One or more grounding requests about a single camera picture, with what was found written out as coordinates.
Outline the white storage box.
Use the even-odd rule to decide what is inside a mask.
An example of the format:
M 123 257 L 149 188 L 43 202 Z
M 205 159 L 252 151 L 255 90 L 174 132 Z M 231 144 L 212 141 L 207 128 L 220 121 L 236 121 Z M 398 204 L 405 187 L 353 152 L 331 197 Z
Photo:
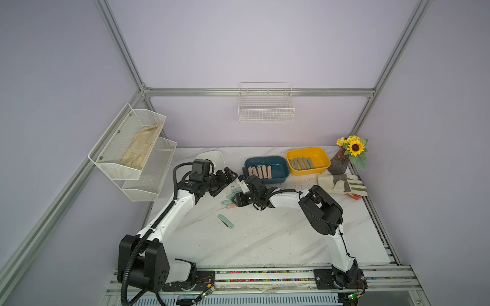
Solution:
M 198 154 L 195 159 L 208 159 L 214 164 L 214 172 L 224 170 L 226 167 L 223 154 L 219 150 L 211 150 Z

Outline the dark teal storage box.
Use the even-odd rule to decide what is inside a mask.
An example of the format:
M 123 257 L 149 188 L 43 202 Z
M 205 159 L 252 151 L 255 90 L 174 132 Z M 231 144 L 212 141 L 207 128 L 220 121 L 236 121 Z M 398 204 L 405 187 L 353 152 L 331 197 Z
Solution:
M 281 156 L 260 156 L 248 158 L 244 162 L 245 174 L 248 174 L 248 167 L 262 167 L 265 165 L 272 166 L 272 179 L 262 179 L 264 184 L 282 184 L 288 178 L 290 172 L 288 169 L 287 161 Z

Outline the yellow storage box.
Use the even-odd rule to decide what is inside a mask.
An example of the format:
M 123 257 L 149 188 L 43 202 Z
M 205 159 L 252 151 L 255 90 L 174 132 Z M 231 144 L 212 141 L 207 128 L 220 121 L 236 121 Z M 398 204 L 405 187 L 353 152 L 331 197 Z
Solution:
M 294 176 L 323 173 L 330 167 L 330 158 L 319 147 L 290 150 L 287 152 L 287 162 Z

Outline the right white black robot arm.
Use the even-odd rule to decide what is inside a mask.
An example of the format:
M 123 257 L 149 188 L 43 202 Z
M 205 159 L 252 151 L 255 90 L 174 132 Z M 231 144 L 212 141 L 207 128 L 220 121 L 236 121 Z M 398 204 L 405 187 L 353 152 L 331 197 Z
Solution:
M 232 198 L 238 207 L 253 205 L 258 211 L 266 209 L 299 209 L 311 227 L 325 238 L 331 257 L 330 284 L 338 289 L 365 285 L 357 259 L 347 249 L 343 233 L 342 207 L 319 185 L 306 191 L 267 187 L 255 175 L 240 175 L 241 192 Z

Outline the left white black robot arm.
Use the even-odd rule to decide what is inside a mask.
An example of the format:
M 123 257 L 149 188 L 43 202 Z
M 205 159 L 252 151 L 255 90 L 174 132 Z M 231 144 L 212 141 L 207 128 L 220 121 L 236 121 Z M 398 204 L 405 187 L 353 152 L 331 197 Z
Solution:
M 209 159 L 196 159 L 187 165 L 191 169 L 182 178 L 177 177 L 177 171 L 185 164 L 173 169 L 173 193 L 158 215 L 136 235 L 126 235 L 119 244 L 117 280 L 123 305 L 134 305 L 147 292 L 158 295 L 167 284 L 178 284 L 183 290 L 196 285 L 195 263 L 168 259 L 165 242 L 204 195 L 217 196 L 238 175 L 228 167 L 216 169 Z

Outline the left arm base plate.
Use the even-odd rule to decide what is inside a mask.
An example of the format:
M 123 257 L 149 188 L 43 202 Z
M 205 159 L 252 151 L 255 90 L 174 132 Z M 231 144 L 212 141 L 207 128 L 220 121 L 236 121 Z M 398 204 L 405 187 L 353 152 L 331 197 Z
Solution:
M 214 284 L 216 273 L 213 270 L 197 270 L 192 272 L 184 282 L 174 282 L 164 285 L 163 292 L 204 291 L 208 285 Z

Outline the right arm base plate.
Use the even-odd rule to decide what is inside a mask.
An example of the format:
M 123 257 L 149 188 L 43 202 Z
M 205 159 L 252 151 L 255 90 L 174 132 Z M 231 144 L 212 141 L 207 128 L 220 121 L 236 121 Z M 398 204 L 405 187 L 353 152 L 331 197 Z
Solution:
M 349 272 L 337 269 L 315 269 L 313 271 L 317 289 L 366 289 L 364 273 L 359 268 Z

